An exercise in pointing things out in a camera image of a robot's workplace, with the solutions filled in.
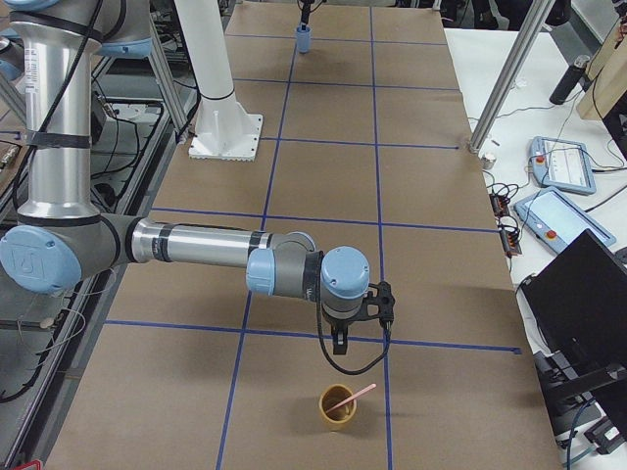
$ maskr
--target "pink straw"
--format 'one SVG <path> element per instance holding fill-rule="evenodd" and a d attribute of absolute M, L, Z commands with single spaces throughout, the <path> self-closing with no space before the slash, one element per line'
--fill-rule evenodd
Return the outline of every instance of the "pink straw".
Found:
<path fill-rule="evenodd" d="M 372 389 L 374 389 L 376 387 L 376 384 L 370 384 L 367 387 L 365 387 L 364 389 L 359 390 L 358 392 L 356 392 L 355 394 L 352 394 L 350 397 L 348 397 L 347 399 L 344 399 L 342 401 L 340 401 L 339 403 L 337 403 L 335 406 L 330 407 L 329 409 L 327 409 L 326 411 L 324 411 L 325 413 L 330 413 L 331 411 L 333 411 L 334 409 L 337 409 L 341 406 L 344 406 L 345 404 L 350 403 L 351 401 L 358 399 L 359 397 L 361 397 L 363 394 L 367 394 L 369 391 L 371 391 Z"/>

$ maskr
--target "white metal pole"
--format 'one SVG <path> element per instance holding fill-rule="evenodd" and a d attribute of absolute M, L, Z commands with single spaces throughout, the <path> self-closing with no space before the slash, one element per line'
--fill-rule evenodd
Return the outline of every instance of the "white metal pole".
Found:
<path fill-rule="evenodd" d="M 202 102 L 189 156 L 253 160 L 262 131 L 261 115 L 237 102 L 216 0 L 175 0 Z"/>

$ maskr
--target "grid line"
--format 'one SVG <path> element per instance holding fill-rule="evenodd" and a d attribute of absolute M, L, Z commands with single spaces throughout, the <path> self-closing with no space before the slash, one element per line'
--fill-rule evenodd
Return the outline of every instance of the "grid line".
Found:
<path fill-rule="evenodd" d="M 244 318 L 242 319 L 242 328 L 239 333 L 239 341 L 237 342 L 237 354 L 235 356 L 235 364 L 233 365 L 233 374 L 231 375 L 231 385 L 228 390 L 228 400 L 226 402 L 226 411 L 224 412 L 224 422 L 222 423 L 222 433 L 219 438 L 219 448 L 217 451 L 216 470 L 222 467 L 224 458 L 224 448 L 226 446 L 226 437 L 228 436 L 228 425 L 231 419 L 231 410 L 233 409 L 233 399 L 235 398 L 235 387 L 237 386 L 237 376 L 239 374 L 239 364 L 242 359 L 242 351 L 244 350 L 244 337 L 246 336 L 246 325 L 248 323 L 248 314 L 251 306 L 252 293 L 248 293 L 246 298 L 246 306 L 244 308 Z"/>
<path fill-rule="evenodd" d="M 279 147 L 280 147 L 280 137 L 281 137 L 281 133 L 283 131 L 283 124 L 285 122 L 285 112 L 287 109 L 287 101 L 289 98 L 289 93 L 290 93 L 290 81 L 292 79 L 292 73 L 294 71 L 294 62 L 296 60 L 296 44 L 294 45 L 294 49 L 292 50 L 292 60 L 291 60 L 291 64 L 290 64 L 290 73 L 289 73 L 289 78 L 288 78 L 288 83 L 287 83 L 287 87 L 285 88 L 285 98 L 283 100 L 283 109 L 281 111 L 281 121 L 279 123 L 279 127 L 278 127 L 278 139 L 276 142 L 276 146 L 274 148 L 274 157 L 272 159 L 272 168 L 270 170 L 270 176 L 269 176 L 269 182 L 267 184 L 267 192 L 265 194 L 265 204 L 264 204 L 264 213 L 262 214 L 262 223 L 260 226 L 260 229 L 263 231 L 265 230 L 265 222 L 267 220 L 267 209 L 269 206 L 269 201 L 270 201 L 270 197 L 272 194 L 272 183 L 274 181 L 274 173 L 276 170 L 276 162 L 278 160 L 278 152 L 279 152 Z M 217 455 L 217 462 L 216 462 L 216 470 L 220 470 L 222 467 L 222 461 L 223 461 L 223 457 L 224 457 L 224 447 L 226 445 L 226 438 L 228 436 L 228 426 L 230 424 L 230 415 L 231 415 L 231 409 L 232 409 L 232 405 L 233 405 L 233 399 L 235 396 L 235 389 L 237 386 L 237 377 L 239 375 L 239 365 L 241 362 L 241 357 L 242 357 L 242 352 L 244 350 L 244 340 L 246 339 L 246 333 L 247 333 L 247 326 L 248 326 L 248 317 L 250 314 L 250 308 L 251 308 L 251 301 L 252 301 L 252 297 L 253 294 L 252 292 L 248 293 L 248 297 L 246 298 L 246 307 L 244 310 L 244 319 L 242 320 L 242 329 L 241 329 L 241 333 L 239 336 L 239 343 L 237 346 L 237 355 L 235 357 L 235 365 L 233 366 L 233 375 L 231 378 L 231 387 L 229 390 L 229 395 L 228 395 L 228 402 L 226 405 L 226 412 L 224 413 L 224 423 L 222 425 L 222 435 L 220 437 L 220 445 L 219 445 L 219 452 Z"/>
<path fill-rule="evenodd" d="M 155 212 L 179 212 L 179 213 L 197 213 L 201 215 L 223 215 L 227 217 L 249 217 L 249 218 L 263 218 L 262 214 L 258 213 L 244 213 L 244 212 L 228 212 L 228 211 L 202 211 L 196 209 L 177 209 L 177 208 L 152 208 Z M 265 219 L 268 220 L 299 220 L 303 222 L 322 222 L 322 223 L 346 223 L 353 225 L 370 225 L 378 226 L 378 221 L 369 220 L 350 220 L 341 218 L 321 218 L 321 217 L 300 217 L 297 215 L 273 215 L 267 214 Z M 499 233 L 496 228 L 477 228 L 477 227 L 456 227 L 448 225 L 428 225 L 420 223 L 401 223 L 401 222 L 386 222 L 381 221 L 382 227 L 400 227 L 400 228 L 414 228 L 424 230 L 448 230 L 452 232 L 476 232 L 476 233 Z"/>
<path fill-rule="evenodd" d="M 210 326 L 210 325 L 190 325 L 185 323 L 165 323 L 165 322 L 153 322 L 145 320 L 114 320 L 108 319 L 105 321 L 107 325 L 118 326 L 136 326 L 141 328 L 166 328 L 177 330 L 194 330 L 194 331 L 209 331 L 214 333 L 231 333 L 241 334 L 242 332 L 247 335 L 256 336 L 276 336 L 281 338 L 302 338 L 309 340 L 317 340 L 317 334 L 304 333 L 297 331 L 277 331 L 277 330 L 260 330 L 256 328 L 229 328 L 222 326 Z M 330 340 L 329 335 L 324 335 L 326 340 Z M 351 341 L 356 343 L 375 343 L 382 344 L 383 340 L 379 338 L 367 338 L 364 336 L 352 336 Z M 445 350 L 468 350 L 468 351 L 484 351 L 493 353 L 512 353 L 515 355 L 521 355 L 522 349 L 514 346 L 491 346 L 491 345 L 471 345 L 466 343 L 446 343 L 438 341 L 418 341 L 418 340 L 395 340 L 391 342 L 392 345 L 407 346 L 413 348 L 440 348 Z"/>
<path fill-rule="evenodd" d="M 374 114 L 374 160 L 376 171 L 376 210 L 377 210 L 377 231 L 379 238 L 379 269 L 381 279 L 385 279 L 385 254 L 383 249 L 383 212 L 381 201 L 381 171 L 379 164 L 379 132 L 376 111 L 376 63 L 374 60 L 374 25 L 372 19 L 372 7 L 368 8 L 370 22 L 370 64 L 372 68 L 372 112 Z M 385 333 L 382 333 L 381 340 L 385 342 Z M 383 357 L 383 384 L 385 397 L 385 436 L 387 449 L 388 470 L 394 470 L 394 448 L 392 446 L 392 405 L 390 398 L 390 367 L 386 354 Z"/>
<path fill-rule="evenodd" d="M 242 33 L 226 33 L 226 37 L 251 37 L 258 39 L 292 39 L 294 40 L 294 36 L 281 36 L 281 35 L 272 35 L 272 34 L 242 34 Z M 312 41 L 332 41 L 332 42 L 363 42 L 366 44 L 412 44 L 416 46 L 448 46 L 446 42 L 422 42 L 422 41 L 386 41 L 386 40 L 374 40 L 370 39 L 342 39 L 342 38 L 333 38 L 333 37 L 312 37 Z"/>
<path fill-rule="evenodd" d="M 366 147 L 390 147 L 409 149 L 439 149 L 439 150 L 459 150 L 459 145 L 429 145 L 429 144 L 394 144 L 373 142 L 356 142 L 350 140 L 319 140 L 319 139 L 299 139 L 291 137 L 262 137 L 261 140 L 278 140 L 281 142 L 303 142 L 306 144 L 334 144 L 334 145 L 363 145 Z"/>
<path fill-rule="evenodd" d="M 287 80 L 278 80 L 275 78 L 233 78 L 233 81 L 250 81 L 250 82 L 260 82 L 260 83 L 288 83 Z M 391 88 L 391 89 L 400 89 L 400 90 L 431 90 L 431 91 L 457 91 L 460 93 L 459 88 L 447 88 L 441 86 L 411 86 L 411 85 L 377 85 L 377 84 L 368 84 L 368 83 L 340 83 L 333 81 L 303 81 L 303 80 L 293 80 L 289 83 L 294 85 L 324 85 L 324 86 L 357 86 L 360 88 L 371 88 L 375 86 L 376 88 Z"/>

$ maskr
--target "cardboard surface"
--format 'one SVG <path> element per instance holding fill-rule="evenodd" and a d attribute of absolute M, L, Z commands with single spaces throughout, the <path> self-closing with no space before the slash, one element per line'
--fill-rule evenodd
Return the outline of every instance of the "cardboard surface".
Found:
<path fill-rule="evenodd" d="M 439 16 L 323 6 L 307 56 L 298 18 L 237 6 L 227 41 L 238 100 L 265 115 L 258 156 L 193 161 L 181 146 L 152 216 L 358 247 L 397 298 L 389 358 L 341 375 L 314 305 L 249 297 L 243 270 L 131 266 L 48 468 L 557 468 Z M 377 322 L 350 335 L 343 365 L 381 352 Z M 327 432 L 318 394 L 373 382 Z"/>

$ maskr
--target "black monitor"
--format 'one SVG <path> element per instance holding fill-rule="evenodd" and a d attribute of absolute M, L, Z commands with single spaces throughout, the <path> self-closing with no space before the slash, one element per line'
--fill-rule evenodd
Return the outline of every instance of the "black monitor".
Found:
<path fill-rule="evenodd" d="M 590 230 L 521 289 L 549 348 L 578 375 L 627 367 L 627 269 Z M 627 380 L 592 395 L 627 437 Z"/>

